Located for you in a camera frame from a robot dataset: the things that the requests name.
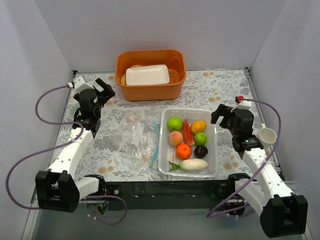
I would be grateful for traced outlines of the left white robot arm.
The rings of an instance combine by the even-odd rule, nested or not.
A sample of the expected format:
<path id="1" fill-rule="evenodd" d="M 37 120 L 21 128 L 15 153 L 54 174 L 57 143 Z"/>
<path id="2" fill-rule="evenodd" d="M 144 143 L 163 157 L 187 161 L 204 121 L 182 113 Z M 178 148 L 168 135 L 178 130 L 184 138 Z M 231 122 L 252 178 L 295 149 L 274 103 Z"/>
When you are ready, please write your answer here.
<path id="1" fill-rule="evenodd" d="M 86 83 L 80 76 L 68 85 L 76 92 L 73 98 L 79 108 L 73 116 L 68 145 L 47 170 L 39 171 L 35 176 L 40 209 L 72 213 L 80 200 L 89 196 L 101 200 L 106 196 L 103 176 L 91 174 L 74 180 L 77 166 L 100 128 L 101 109 L 115 96 L 112 87 L 102 79 L 97 78 L 95 82 L 102 90 Z"/>

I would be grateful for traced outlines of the green apple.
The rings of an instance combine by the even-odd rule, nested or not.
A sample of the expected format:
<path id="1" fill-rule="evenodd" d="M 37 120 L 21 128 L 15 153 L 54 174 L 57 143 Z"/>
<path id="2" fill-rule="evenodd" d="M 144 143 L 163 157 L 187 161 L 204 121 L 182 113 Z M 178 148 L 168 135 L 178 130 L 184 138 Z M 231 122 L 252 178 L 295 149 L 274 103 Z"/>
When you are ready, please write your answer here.
<path id="1" fill-rule="evenodd" d="M 182 129 L 183 121 L 179 117 L 171 117 L 167 121 L 167 128 L 170 132 L 179 132 Z"/>

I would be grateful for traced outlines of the yellow mango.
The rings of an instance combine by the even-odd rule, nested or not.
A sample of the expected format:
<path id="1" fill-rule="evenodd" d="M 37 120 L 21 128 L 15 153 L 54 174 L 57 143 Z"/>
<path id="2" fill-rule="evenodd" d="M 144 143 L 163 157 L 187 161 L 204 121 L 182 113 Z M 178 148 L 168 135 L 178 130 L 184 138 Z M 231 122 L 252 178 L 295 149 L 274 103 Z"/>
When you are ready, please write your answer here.
<path id="1" fill-rule="evenodd" d="M 190 125 L 190 130 L 191 130 L 191 133 L 195 135 L 197 133 L 202 133 L 206 129 L 206 127 L 207 127 L 207 123 L 205 121 L 198 120 L 193 122 Z"/>

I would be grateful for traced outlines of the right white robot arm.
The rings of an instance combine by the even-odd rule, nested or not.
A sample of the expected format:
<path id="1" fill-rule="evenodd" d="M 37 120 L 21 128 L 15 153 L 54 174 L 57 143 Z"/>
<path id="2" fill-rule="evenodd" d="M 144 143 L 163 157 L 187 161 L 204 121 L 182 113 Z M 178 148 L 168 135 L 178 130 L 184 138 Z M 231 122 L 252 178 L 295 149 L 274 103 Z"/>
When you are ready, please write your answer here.
<path id="1" fill-rule="evenodd" d="M 267 161 L 266 149 L 276 146 L 280 133 L 261 124 L 254 135 L 250 107 L 247 100 L 236 107 L 220 104 L 211 114 L 212 124 L 222 117 L 219 125 L 230 131 L 233 148 L 253 172 L 252 177 L 228 177 L 228 199 L 244 198 L 259 215 L 262 230 L 269 238 L 302 235 L 306 231 L 308 202 L 303 195 L 296 195 Z"/>

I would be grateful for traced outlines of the watermelon slice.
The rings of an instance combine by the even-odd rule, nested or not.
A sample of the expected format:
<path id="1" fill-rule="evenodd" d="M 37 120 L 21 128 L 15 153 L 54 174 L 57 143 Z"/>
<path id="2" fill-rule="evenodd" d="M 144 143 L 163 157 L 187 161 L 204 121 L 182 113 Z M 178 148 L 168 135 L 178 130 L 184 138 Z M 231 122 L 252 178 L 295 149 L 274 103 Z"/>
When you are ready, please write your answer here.
<path id="1" fill-rule="evenodd" d="M 183 135 L 183 141 L 185 142 L 185 144 L 188 144 L 189 146 L 195 145 L 193 134 L 191 132 L 189 121 L 187 118 L 183 121 L 181 133 Z"/>

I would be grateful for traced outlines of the peach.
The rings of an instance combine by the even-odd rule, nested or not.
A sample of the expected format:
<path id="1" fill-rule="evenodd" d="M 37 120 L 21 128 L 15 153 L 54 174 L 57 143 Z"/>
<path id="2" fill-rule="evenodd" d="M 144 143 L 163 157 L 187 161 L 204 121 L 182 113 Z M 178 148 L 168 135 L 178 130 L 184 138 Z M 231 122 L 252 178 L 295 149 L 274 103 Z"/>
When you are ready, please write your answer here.
<path id="1" fill-rule="evenodd" d="M 173 147 L 177 147 L 183 142 L 183 135 L 179 131 L 172 131 L 169 136 L 169 144 Z"/>

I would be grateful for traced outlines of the clear zip top bag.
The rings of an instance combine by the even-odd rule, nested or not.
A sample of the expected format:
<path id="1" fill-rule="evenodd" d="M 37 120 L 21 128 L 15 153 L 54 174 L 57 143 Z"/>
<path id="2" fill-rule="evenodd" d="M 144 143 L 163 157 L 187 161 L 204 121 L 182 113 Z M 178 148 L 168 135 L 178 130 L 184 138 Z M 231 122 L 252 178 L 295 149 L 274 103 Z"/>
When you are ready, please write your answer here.
<path id="1" fill-rule="evenodd" d="M 124 112 L 122 121 L 109 135 L 117 151 L 150 169 L 159 153 L 159 139 L 160 128 L 156 122 L 138 110 Z"/>

